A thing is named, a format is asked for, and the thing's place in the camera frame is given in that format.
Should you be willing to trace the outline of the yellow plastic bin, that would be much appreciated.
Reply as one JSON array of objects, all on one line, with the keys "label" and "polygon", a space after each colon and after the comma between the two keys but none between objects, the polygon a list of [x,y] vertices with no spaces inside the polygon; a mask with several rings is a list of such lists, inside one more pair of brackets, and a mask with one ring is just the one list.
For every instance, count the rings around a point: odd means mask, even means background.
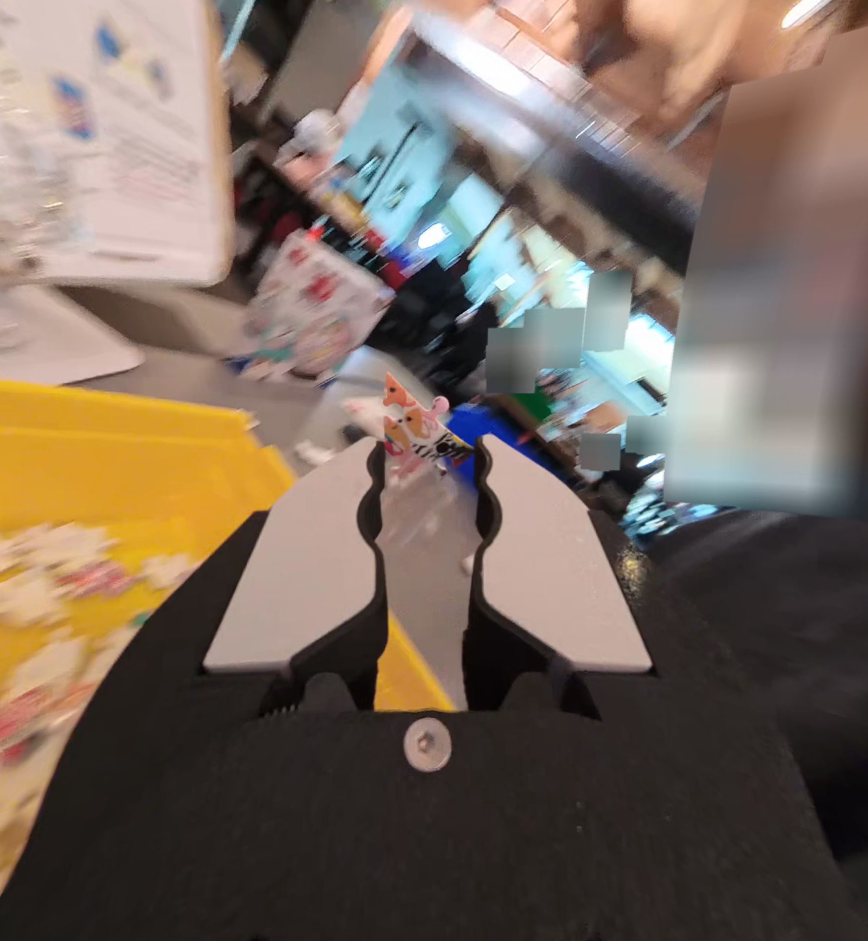
[{"label": "yellow plastic bin", "polygon": [[[58,760],[13,875],[17,912],[68,892],[93,871],[87,852],[169,767],[266,720],[294,724],[322,680],[267,705],[265,676],[211,676],[204,656],[273,504],[295,480],[243,412],[0,381],[0,532],[43,523],[104,527],[148,553],[190,553],[198,568],[135,634],[82,713]],[[453,712],[395,626],[372,710]]]}]

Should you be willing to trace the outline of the pile of mixed puzzle pieces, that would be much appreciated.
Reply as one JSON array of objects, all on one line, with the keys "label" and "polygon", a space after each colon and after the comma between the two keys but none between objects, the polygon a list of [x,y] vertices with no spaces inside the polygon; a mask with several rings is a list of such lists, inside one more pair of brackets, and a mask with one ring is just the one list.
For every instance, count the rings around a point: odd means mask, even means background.
[{"label": "pile of mixed puzzle pieces", "polygon": [[94,693],[198,564],[78,522],[0,532],[0,879]]}]

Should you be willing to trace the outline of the person's dark clothing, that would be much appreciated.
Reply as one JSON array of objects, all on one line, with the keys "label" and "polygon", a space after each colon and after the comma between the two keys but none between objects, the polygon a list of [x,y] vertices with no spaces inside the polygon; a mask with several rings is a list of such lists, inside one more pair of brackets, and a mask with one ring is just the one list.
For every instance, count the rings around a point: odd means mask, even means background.
[{"label": "person's dark clothing", "polygon": [[868,920],[868,521],[729,509],[619,526],[775,710]]}]

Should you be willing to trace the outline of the white tablet stand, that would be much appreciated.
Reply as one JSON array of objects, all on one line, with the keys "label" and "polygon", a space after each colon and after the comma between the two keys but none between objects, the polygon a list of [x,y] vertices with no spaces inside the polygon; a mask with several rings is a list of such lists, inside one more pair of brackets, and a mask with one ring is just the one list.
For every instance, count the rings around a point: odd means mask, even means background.
[{"label": "white tablet stand", "polygon": [[212,2],[0,1],[0,380],[141,365],[62,287],[226,273],[220,49]]}]

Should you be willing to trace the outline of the colourful triangular puzzle piece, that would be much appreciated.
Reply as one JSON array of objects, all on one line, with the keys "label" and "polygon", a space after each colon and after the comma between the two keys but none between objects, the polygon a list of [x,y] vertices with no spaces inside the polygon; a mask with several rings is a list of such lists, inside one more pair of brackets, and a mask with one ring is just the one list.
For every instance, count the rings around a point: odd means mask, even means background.
[{"label": "colourful triangular puzzle piece", "polygon": [[450,410],[444,396],[423,406],[391,372],[385,375],[383,406],[396,407],[400,413],[383,418],[385,450],[393,461],[392,476],[404,481],[428,466],[441,474],[456,469],[474,455],[474,449],[455,435],[443,422]]}]

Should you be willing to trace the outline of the colourful puzzle box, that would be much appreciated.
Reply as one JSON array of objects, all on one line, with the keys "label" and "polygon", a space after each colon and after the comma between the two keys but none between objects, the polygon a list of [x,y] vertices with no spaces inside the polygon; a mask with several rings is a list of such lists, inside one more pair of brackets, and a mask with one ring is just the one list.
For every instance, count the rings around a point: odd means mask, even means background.
[{"label": "colourful puzzle box", "polygon": [[331,382],[393,299],[381,278],[310,232],[296,230],[248,305],[248,344],[231,364],[251,381]]}]

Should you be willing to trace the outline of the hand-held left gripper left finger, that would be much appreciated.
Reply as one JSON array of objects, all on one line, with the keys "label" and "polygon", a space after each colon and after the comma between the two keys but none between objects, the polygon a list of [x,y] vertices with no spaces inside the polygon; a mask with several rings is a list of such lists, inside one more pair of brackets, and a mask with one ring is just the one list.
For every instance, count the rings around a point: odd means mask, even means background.
[{"label": "hand-held left gripper left finger", "polygon": [[389,640],[381,494],[386,451],[362,439],[273,504],[204,656],[211,676],[265,676],[267,705],[315,676],[372,710]]}]

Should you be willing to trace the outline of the blue plastic bin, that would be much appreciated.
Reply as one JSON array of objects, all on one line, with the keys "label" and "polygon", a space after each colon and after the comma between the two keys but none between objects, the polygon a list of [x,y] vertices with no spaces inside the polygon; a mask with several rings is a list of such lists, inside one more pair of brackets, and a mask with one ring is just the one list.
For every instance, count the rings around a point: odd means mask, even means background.
[{"label": "blue plastic bin", "polygon": [[522,425],[500,406],[489,403],[459,405],[451,412],[447,428],[470,446],[479,438],[492,434],[543,469],[554,470],[534,438],[527,435]]}]

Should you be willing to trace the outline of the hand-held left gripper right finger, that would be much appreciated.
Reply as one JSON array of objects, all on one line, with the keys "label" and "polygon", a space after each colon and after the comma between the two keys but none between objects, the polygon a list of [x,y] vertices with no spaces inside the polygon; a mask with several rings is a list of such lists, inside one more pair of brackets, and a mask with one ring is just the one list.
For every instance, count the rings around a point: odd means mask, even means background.
[{"label": "hand-held left gripper right finger", "polygon": [[463,680],[470,710],[498,710],[522,676],[554,706],[591,710],[584,676],[653,669],[581,499],[493,434],[474,448],[476,529]]}]

